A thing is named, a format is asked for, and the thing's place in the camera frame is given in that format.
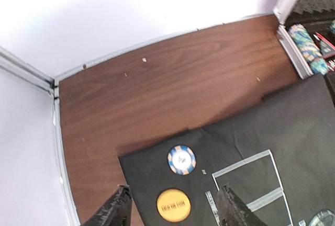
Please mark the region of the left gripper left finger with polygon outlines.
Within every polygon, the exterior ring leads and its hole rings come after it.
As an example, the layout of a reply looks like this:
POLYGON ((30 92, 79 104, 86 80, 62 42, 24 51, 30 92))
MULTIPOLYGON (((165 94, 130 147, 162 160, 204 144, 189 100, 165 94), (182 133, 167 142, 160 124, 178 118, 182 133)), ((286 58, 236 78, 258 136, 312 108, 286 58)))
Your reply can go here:
POLYGON ((131 191, 128 185, 119 185, 114 194, 82 225, 131 225, 131 191))

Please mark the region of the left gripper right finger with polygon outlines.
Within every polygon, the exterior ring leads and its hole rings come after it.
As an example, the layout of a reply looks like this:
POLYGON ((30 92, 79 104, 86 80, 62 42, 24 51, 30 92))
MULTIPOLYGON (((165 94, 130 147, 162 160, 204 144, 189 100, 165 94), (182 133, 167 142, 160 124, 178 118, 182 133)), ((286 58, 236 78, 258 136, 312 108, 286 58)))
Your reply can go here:
POLYGON ((256 216, 240 197, 227 186, 218 192, 218 214, 220 225, 226 226, 267 226, 256 216))

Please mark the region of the orange big blind button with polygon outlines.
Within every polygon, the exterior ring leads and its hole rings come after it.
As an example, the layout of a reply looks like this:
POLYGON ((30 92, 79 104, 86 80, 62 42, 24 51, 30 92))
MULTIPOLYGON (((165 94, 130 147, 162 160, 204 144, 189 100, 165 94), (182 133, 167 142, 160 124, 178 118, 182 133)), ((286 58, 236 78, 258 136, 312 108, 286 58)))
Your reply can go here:
POLYGON ((157 198, 159 215, 168 222, 181 222, 191 212, 191 202, 188 196, 178 189, 167 189, 157 198))

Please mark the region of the black poker mat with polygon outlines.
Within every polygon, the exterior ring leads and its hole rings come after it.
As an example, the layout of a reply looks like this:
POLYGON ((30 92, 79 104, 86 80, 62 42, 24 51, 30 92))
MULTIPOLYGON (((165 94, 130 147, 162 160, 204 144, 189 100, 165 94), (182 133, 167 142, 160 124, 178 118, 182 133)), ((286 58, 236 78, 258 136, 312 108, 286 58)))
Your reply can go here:
POLYGON ((213 208, 222 186, 247 204, 282 187, 284 197, 256 214, 268 225, 297 225, 322 209, 334 210, 334 105, 324 77, 313 76, 242 113, 119 160, 145 225, 168 225, 157 198, 170 188, 191 202, 182 225, 216 225, 213 208), (196 156, 188 175, 168 165, 177 145, 196 156))

